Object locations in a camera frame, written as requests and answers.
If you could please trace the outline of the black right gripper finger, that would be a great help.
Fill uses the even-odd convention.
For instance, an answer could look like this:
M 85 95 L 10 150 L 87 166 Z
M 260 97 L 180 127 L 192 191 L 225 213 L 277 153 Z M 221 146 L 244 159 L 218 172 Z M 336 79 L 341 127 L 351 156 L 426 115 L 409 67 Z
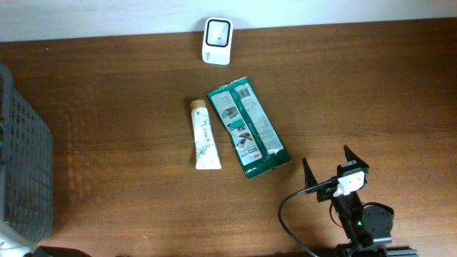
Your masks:
M 347 145 L 343 147 L 346 160 L 348 162 L 354 161 L 354 166 L 357 168 L 361 168 L 363 171 L 368 171 L 370 166 L 359 158 Z
M 315 186 L 318 184 L 317 180 L 308 164 L 306 158 L 302 159 L 303 169 L 304 169 L 304 176 L 305 176 L 305 192 L 306 193 L 313 193 L 315 191 Z

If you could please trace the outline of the green wipes packet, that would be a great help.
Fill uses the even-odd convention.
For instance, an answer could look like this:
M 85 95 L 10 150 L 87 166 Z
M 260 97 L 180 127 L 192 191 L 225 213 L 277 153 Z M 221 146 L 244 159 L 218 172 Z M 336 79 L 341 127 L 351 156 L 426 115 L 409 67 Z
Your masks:
M 247 77 L 220 86 L 206 95 L 228 131 L 246 178 L 291 162 Z

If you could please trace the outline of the white tube with cork cap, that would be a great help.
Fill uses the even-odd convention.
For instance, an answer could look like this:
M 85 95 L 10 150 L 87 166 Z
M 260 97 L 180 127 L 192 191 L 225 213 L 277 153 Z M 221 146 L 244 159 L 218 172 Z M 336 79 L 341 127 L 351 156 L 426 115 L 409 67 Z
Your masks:
M 206 102 L 201 99 L 194 100 L 190 103 L 190 108 L 196 148 L 196 169 L 221 169 Z

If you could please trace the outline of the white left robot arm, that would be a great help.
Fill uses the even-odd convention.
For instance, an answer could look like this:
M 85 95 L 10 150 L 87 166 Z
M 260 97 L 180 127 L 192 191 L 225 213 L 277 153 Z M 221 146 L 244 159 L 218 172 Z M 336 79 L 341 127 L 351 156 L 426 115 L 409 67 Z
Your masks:
M 90 257 L 75 248 L 39 245 L 1 221 L 1 257 Z

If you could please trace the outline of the white barcode scanner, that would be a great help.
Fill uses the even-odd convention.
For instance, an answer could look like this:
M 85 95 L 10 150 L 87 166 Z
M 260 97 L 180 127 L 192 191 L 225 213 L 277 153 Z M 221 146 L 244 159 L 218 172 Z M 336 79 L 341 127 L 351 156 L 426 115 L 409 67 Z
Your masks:
M 233 38 L 233 22 L 219 17 L 208 18 L 204 25 L 202 59 L 207 64 L 229 65 Z

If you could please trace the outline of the grey plastic mesh basket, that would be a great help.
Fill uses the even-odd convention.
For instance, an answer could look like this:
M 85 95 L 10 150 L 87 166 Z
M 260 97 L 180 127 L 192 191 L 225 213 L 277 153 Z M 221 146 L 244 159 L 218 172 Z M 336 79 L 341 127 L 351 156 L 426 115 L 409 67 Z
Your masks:
M 1 221 L 31 243 L 53 230 L 53 135 L 1 65 Z

